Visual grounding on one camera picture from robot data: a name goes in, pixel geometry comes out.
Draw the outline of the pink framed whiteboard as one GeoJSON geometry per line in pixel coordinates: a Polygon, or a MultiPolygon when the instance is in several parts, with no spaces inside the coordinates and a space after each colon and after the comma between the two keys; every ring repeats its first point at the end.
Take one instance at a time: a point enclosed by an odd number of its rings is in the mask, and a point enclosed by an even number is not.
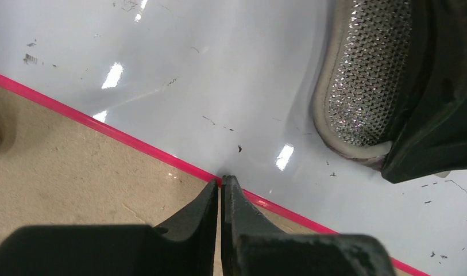
{"type": "Polygon", "coordinates": [[[412,275],[467,275],[467,170],[393,185],[329,150],[310,101],[333,1],[0,1],[0,86],[412,275]]]}

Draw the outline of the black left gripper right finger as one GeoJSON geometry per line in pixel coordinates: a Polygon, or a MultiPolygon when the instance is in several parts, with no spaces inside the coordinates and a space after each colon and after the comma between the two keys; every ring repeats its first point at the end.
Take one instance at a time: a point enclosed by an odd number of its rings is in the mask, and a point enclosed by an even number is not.
{"type": "Polygon", "coordinates": [[[222,178],[224,275],[395,275],[383,245],[367,235],[289,234],[245,196],[233,175],[222,178]]]}

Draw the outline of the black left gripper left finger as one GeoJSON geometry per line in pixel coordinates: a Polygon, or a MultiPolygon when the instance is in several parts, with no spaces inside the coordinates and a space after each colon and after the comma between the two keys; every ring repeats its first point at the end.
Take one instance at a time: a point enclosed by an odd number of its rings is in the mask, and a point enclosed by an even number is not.
{"type": "Polygon", "coordinates": [[[218,185],[156,226],[30,225],[0,245],[0,275],[212,275],[218,185]]]}

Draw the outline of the silver sparkly scrub pad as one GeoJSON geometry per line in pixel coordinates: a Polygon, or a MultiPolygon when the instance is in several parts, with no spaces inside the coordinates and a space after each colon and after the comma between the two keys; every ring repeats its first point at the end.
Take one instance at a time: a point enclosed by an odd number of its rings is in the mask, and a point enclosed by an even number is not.
{"type": "Polygon", "coordinates": [[[336,1],[313,93],[315,128],[340,157],[381,170],[410,46],[409,1],[336,1]]]}

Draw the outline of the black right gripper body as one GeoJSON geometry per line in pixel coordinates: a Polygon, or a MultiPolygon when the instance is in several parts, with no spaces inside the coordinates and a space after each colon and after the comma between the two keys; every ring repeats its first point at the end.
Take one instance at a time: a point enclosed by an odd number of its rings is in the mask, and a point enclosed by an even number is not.
{"type": "Polygon", "coordinates": [[[412,1],[410,47],[382,177],[467,170],[467,1],[412,1]]]}

